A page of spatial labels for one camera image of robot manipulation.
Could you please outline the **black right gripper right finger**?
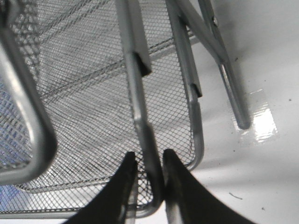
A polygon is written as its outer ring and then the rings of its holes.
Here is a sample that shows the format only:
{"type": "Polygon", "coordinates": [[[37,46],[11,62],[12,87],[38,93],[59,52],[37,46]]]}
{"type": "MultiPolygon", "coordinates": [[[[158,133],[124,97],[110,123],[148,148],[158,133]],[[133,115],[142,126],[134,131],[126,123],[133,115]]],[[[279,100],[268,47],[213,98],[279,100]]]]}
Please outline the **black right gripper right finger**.
{"type": "Polygon", "coordinates": [[[169,224],[252,224],[211,194],[172,149],[163,153],[165,206],[169,224]]]}

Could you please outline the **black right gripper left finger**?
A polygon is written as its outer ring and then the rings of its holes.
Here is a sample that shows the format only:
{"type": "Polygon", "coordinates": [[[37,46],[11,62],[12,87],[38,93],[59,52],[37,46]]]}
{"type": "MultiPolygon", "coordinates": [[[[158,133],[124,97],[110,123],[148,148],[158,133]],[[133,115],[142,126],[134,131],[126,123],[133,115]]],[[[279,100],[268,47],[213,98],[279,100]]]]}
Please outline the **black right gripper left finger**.
{"type": "Polygon", "coordinates": [[[101,192],[66,224],[134,224],[137,210],[137,161],[128,152],[101,192]]]}

